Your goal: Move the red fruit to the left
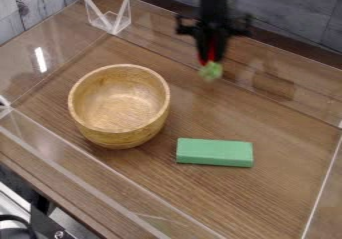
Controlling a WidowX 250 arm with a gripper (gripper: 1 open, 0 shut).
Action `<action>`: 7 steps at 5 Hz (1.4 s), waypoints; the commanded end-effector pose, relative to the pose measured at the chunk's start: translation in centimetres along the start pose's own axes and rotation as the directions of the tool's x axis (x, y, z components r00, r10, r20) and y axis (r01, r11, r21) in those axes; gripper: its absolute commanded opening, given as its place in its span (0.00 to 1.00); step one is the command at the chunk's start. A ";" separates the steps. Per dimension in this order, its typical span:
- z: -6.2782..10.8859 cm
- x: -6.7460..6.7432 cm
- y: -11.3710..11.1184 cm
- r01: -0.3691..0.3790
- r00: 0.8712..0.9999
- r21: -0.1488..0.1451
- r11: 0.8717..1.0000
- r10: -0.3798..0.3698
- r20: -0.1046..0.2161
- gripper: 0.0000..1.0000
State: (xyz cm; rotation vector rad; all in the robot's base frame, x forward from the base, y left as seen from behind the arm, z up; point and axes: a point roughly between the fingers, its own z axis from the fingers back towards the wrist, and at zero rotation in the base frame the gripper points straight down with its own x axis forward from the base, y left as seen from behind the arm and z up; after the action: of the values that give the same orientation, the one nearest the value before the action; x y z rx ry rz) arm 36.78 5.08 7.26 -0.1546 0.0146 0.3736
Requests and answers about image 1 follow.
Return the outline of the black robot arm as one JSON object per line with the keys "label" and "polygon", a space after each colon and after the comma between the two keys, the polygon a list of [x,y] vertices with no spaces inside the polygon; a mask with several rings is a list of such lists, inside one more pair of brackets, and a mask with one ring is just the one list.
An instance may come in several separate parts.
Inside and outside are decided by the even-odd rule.
{"label": "black robot arm", "polygon": [[175,31],[195,40],[197,60],[201,66],[223,59],[228,40],[249,35],[252,18],[245,14],[235,18],[228,12],[228,0],[199,0],[199,13],[192,25],[184,25],[184,16],[176,16]]}

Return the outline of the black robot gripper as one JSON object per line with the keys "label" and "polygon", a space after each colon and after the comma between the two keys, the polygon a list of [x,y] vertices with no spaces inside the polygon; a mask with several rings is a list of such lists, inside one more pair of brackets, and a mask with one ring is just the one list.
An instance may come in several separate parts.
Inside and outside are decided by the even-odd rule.
{"label": "black robot gripper", "polygon": [[[184,25],[183,20],[193,20],[193,25]],[[175,32],[179,35],[195,36],[197,57],[201,65],[208,62],[208,33],[215,33],[215,61],[223,59],[227,42],[229,37],[243,37],[251,35],[251,15],[245,14],[240,17],[229,17],[224,23],[204,22],[193,17],[187,17],[180,14],[175,16],[176,27]]]}

